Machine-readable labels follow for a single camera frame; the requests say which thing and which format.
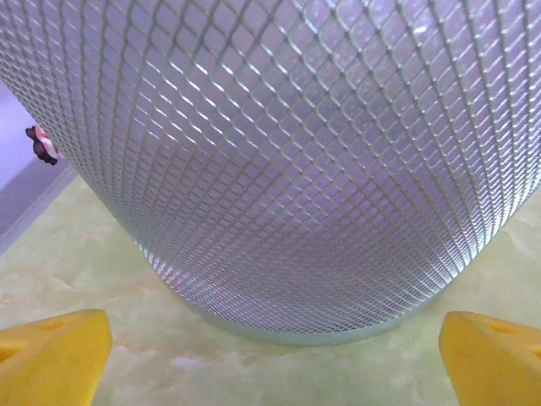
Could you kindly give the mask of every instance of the yellow object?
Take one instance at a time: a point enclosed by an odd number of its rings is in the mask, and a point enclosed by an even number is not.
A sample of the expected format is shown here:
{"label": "yellow object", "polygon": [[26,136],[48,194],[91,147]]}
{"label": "yellow object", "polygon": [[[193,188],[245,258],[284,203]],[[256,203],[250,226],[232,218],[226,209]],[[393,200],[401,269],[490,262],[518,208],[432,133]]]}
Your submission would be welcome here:
{"label": "yellow object", "polygon": [[541,330],[451,312],[440,352],[461,406],[541,405]]}
{"label": "yellow object", "polygon": [[0,331],[0,406],[88,406],[111,351],[103,310]]}

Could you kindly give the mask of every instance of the cylindrical mesh bin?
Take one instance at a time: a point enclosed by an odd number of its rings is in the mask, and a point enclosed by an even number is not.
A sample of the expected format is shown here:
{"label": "cylindrical mesh bin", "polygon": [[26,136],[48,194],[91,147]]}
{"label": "cylindrical mesh bin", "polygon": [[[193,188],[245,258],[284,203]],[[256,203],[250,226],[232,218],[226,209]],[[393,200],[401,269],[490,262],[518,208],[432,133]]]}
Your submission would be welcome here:
{"label": "cylindrical mesh bin", "polygon": [[426,303],[538,185],[540,11],[0,0],[0,77],[191,305],[337,343]]}

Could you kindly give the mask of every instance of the small figurine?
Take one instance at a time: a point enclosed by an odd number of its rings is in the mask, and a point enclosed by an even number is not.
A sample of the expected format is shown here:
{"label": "small figurine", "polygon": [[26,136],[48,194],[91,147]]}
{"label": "small figurine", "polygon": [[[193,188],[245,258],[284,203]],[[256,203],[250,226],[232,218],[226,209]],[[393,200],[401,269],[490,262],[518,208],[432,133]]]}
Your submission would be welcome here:
{"label": "small figurine", "polygon": [[26,129],[26,135],[34,141],[34,153],[45,163],[50,163],[54,166],[57,164],[58,159],[63,159],[62,153],[38,124]]}

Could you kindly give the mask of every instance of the white wall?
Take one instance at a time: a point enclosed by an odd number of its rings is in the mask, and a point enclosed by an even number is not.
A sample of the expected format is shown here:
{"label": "white wall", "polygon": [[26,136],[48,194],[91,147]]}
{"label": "white wall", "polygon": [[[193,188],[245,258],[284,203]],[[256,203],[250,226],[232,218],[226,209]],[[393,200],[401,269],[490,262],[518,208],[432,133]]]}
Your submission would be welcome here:
{"label": "white wall", "polygon": [[32,141],[25,129],[34,120],[15,96],[0,81],[0,189],[17,176],[32,160]]}

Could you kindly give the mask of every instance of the marble floor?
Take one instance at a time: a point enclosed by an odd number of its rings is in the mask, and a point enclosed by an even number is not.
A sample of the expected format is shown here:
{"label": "marble floor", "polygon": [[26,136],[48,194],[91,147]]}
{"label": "marble floor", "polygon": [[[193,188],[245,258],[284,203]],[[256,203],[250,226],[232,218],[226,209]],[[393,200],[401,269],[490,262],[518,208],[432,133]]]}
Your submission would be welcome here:
{"label": "marble floor", "polygon": [[95,406],[456,406],[438,350],[445,313],[541,327],[539,246],[541,191],[420,315],[360,343],[281,347],[188,310],[77,178],[0,258],[0,328],[105,310],[114,339]]}

